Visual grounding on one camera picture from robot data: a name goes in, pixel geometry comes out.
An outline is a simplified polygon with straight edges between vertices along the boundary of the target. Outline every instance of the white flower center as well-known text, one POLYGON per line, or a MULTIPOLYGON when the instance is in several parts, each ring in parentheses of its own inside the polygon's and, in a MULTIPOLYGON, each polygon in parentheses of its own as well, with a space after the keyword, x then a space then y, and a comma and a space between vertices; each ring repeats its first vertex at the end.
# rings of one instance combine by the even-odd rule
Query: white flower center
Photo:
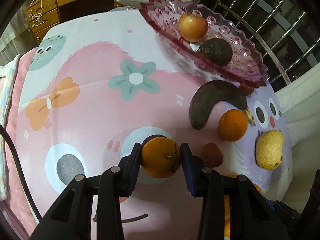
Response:
POLYGON ((129 82, 133 85, 139 85, 143 82, 143 75, 140 73, 131 73, 129 75, 129 82))
POLYGON ((47 98, 47 108, 50 110, 52 107, 50 98, 47 98))

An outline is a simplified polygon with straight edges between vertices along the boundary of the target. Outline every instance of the banana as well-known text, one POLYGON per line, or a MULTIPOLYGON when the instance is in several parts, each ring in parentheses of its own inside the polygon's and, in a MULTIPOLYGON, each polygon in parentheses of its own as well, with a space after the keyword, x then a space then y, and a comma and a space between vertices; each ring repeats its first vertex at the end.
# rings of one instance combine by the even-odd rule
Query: banana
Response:
POLYGON ((255 126, 244 93, 235 85, 222 80, 207 82, 194 94, 189 106, 191 126, 196 130, 203 128, 219 101, 226 101, 243 111, 249 124, 255 126))

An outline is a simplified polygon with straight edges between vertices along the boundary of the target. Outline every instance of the cartoon print tablecloth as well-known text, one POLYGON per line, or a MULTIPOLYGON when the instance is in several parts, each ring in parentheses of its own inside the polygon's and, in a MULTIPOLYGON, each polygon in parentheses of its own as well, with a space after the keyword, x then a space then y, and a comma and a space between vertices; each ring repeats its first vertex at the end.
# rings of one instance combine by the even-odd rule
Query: cartoon print tablecloth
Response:
MULTIPOLYGON (((270 85, 248 97, 255 127, 235 143, 219 138, 220 117, 234 108, 218 103, 207 125, 192 129, 188 108, 206 82, 166 46, 139 11, 83 17, 52 28, 26 76, 19 104, 17 150, 33 199, 42 215, 75 175, 99 175, 135 142, 153 134, 187 142, 198 155, 209 142, 218 145, 222 174, 245 174, 266 197, 281 199, 292 179, 291 143, 270 85), (274 171, 255 163, 258 134, 280 129, 284 158, 274 171)), ((156 180, 140 169, 136 190, 121 198, 126 239, 196 239, 201 199, 187 191, 182 168, 156 180)), ((96 199, 92 210, 95 215, 96 199)), ((96 223, 92 222, 92 239, 96 223)))

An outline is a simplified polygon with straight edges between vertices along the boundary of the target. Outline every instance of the pink glass bowl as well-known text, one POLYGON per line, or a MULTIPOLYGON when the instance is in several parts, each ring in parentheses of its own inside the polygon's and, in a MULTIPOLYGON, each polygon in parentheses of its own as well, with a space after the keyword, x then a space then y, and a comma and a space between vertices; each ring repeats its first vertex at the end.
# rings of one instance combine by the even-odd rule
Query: pink glass bowl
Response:
POLYGON ((261 53, 255 49, 254 43, 246 38, 243 31, 238 30, 220 13, 214 13, 204 5, 180 0, 150 0, 148 3, 142 3, 139 11, 172 48, 194 61, 199 69, 255 88, 266 86, 265 81, 269 78, 268 68, 262 61, 261 53), (229 42, 233 50, 229 64, 218 66, 201 53, 197 53, 196 50, 203 41, 190 43, 181 37, 178 21, 185 13, 193 13, 207 19, 209 28, 203 41, 219 38, 229 42))

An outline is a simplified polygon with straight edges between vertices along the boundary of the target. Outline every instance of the white curtain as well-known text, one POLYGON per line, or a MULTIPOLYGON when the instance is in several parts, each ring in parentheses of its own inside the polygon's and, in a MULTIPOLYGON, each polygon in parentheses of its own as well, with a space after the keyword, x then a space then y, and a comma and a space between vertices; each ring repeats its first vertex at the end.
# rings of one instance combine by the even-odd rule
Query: white curtain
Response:
POLYGON ((294 173, 282 201, 301 212, 320 169, 320 63, 276 94, 292 141, 294 173))
POLYGON ((0 66, 4 66, 12 61, 16 55, 23 55, 37 46, 32 32, 28 30, 29 23, 24 13, 24 8, 29 6, 30 2, 32 0, 27 0, 16 12, 1 35, 0 66))

